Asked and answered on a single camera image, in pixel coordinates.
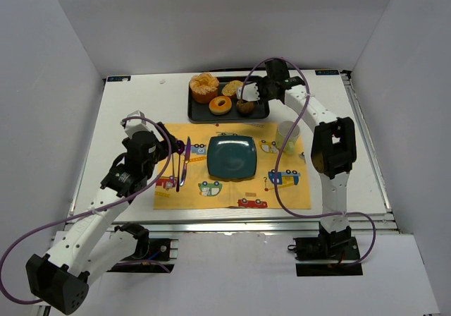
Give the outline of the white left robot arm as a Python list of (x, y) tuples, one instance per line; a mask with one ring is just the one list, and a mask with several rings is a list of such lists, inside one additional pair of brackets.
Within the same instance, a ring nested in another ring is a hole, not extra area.
[(107, 242), (100, 240), (147, 185), (154, 167), (178, 150), (176, 138), (162, 123), (157, 126), (163, 140), (144, 121), (124, 125), (126, 151), (101, 181), (87, 216), (79, 218), (45, 255), (33, 255), (26, 263), (32, 294), (64, 315), (74, 313), (90, 285), (121, 260), (141, 262), (150, 256), (149, 232), (139, 224), (117, 226)]

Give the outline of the sliced seeded bread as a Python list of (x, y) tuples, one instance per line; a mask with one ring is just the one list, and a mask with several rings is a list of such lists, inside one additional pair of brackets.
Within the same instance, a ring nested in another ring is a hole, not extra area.
[(237, 91), (243, 86), (243, 82), (239, 80), (232, 80), (229, 83), (225, 84), (221, 90), (221, 94), (223, 96), (229, 98), (236, 98)]

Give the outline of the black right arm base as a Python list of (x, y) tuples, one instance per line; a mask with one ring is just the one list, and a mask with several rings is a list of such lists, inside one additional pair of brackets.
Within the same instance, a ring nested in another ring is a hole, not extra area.
[(317, 237), (294, 238), (287, 251), (295, 257), (298, 277), (353, 277), (362, 276), (359, 247), (355, 237), (347, 243), (329, 248), (326, 242)]

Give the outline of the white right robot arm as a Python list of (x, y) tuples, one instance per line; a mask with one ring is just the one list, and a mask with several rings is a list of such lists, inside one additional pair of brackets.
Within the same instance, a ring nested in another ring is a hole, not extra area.
[(347, 212), (347, 182), (357, 159), (354, 121), (340, 118), (318, 101), (303, 75), (292, 77), (287, 62), (267, 59), (266, 77), (257, 83), (259, 98), (278, 99), (291, 108), (313, 133), (311, 162), (321, 181), (322, 214), (319, 234), (300, 241), (300, 260), (339, 260), (351, 241)]

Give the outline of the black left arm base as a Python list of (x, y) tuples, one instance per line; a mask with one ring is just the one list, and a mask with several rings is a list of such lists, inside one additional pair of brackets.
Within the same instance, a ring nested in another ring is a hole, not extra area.
[(130, 222), (115, 226), (114, 231), (129, 233), (137, 244), (134, 253), (113, 266), (109, 272), (139, 274), (172, 272), (174, 264), (170, 264), (170, 261), (176, 259), (176, 255), (172, 254), (175, 251), (173, 247), (175, 239), (151, 237), (148, 229)]

